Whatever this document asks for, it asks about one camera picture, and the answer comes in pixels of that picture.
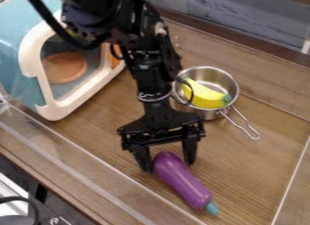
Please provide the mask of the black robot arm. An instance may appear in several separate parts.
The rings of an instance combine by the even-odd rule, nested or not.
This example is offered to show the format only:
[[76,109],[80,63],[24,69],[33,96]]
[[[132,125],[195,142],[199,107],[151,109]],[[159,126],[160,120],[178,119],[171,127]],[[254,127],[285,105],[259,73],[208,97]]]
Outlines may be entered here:
[[151,171],[154,145],[180,142],[186,164],[196,160],[204,136],[202,117],[179,112],[170,104],[172,82],[182,70],[168,27],[146,0],[61,0],[64,23],[85,44],[120,47],[119,58],[136,82],[136,99],[144,115],[117,129],[123,149],[140,169]]

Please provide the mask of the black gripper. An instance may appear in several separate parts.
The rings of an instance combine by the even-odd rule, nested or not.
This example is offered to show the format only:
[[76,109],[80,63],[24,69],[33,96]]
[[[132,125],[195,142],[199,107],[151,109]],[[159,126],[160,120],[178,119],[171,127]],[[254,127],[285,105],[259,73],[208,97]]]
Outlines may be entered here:
[[202,118],[194,112],[175,110],[170,95],[140,93],[144,115],[117,129],[123,149],[134,154],[135,161],[144,172],[151,172],[150,146],[182,142],[186,165],[196,160],[198,142],[204,136]]

